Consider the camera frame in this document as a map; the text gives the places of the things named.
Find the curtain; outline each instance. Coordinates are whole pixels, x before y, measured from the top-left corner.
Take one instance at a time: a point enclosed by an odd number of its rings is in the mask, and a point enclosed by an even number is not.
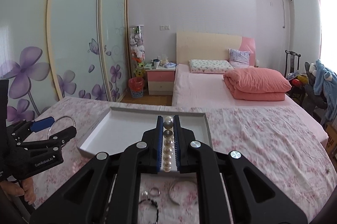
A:
[[[324,66],[337,72],[337,0],[318,0],[321,11],[321,56]]]

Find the pillow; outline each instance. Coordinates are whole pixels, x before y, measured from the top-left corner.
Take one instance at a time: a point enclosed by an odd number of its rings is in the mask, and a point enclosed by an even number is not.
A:
[[[247,68],[249,67],[249,56],[250,52],[230,49],[230,64],[234,68]]]
[[[223,76],[230,77],[233,85],[246,93],[285,93],[292,87],[280,72],[267,68],[234,69]]]
[[[189,61],[191,73],[223,74],[234,69],[226,60],[201,60]]]
[[[245,93],[237,88],[235,88],[231,82],[229,77],[224,77],[225,84],[230,90],[230,93],[235,99],[243,99],[243,100],[252,100],[252,101],[284,101],[285,100],[285,93],[263,93],[263,94],[256,94],[256,93]]]

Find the white tray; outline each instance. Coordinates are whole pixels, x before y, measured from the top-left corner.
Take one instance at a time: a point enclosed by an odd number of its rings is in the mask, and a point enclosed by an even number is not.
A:
[[[145,131],[154,129],[158,115],[179,115],[180,125],[192,130],[195,139],[212,147],[205,114],[146,111],[131,108],[110,108],[85,133],[77,148],[84,157],[92,158],[99,152],[116,154],[128,146],[141,141]],[[175,158],[172,158],[172,171],[176,170]]]

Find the black beaded bracelet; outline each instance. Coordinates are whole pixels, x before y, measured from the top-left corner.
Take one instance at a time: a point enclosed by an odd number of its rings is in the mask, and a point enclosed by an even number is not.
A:
[[[151,206],[154,206],[154,207],[156,208],[156,210],[157,210],[157,218],[156,218],[156,222],[155,222],[154,224],[157,224],[157,223],[158,223],[158,218],[159,218],[158,203],[157,203],[156,201],[154,201],[154,200],[148,198],[148,199],[143,199],[143,200],[139,201],[138,204],[142,204],[142,203],[145,202],[145,201],[150,201],[150,205],[151,205]]]

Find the sliding wardrobe door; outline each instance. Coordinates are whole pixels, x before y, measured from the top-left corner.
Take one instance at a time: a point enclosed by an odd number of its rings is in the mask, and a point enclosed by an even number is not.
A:
[[[33,120],[58,101],[45,31],[47,0],[0,0],[0,78],[9,79],[7,122]]]
[[[49,42],[61,96],[107,100],[100,65],[97,0],[50,0],[48,6]]]
[[[129,79],[125,35],[125,0],[101,0],[102,42],[112,101],[127,88]]]

